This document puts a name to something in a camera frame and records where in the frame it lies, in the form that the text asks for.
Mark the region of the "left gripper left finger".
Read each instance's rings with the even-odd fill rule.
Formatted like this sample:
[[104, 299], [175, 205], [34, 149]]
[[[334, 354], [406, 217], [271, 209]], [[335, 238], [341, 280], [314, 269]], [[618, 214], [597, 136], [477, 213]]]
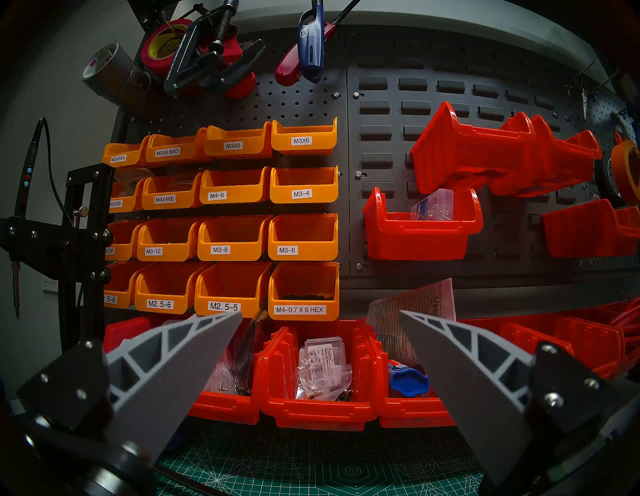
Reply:
[[121, 445], [155, 461], [199, 398], [242, 313], [190, 317], [149, 329], [104, 353], [84, 340], [18, 388], [51, 427]]

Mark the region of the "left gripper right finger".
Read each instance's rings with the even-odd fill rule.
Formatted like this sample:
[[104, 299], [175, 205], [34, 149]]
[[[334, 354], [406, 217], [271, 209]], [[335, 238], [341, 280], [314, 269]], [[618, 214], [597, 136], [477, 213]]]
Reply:
[[399, 312], [485, 488], [584, 488], [620, 457], [620, 389], [549, 341], [527, 353], [496, 333]]

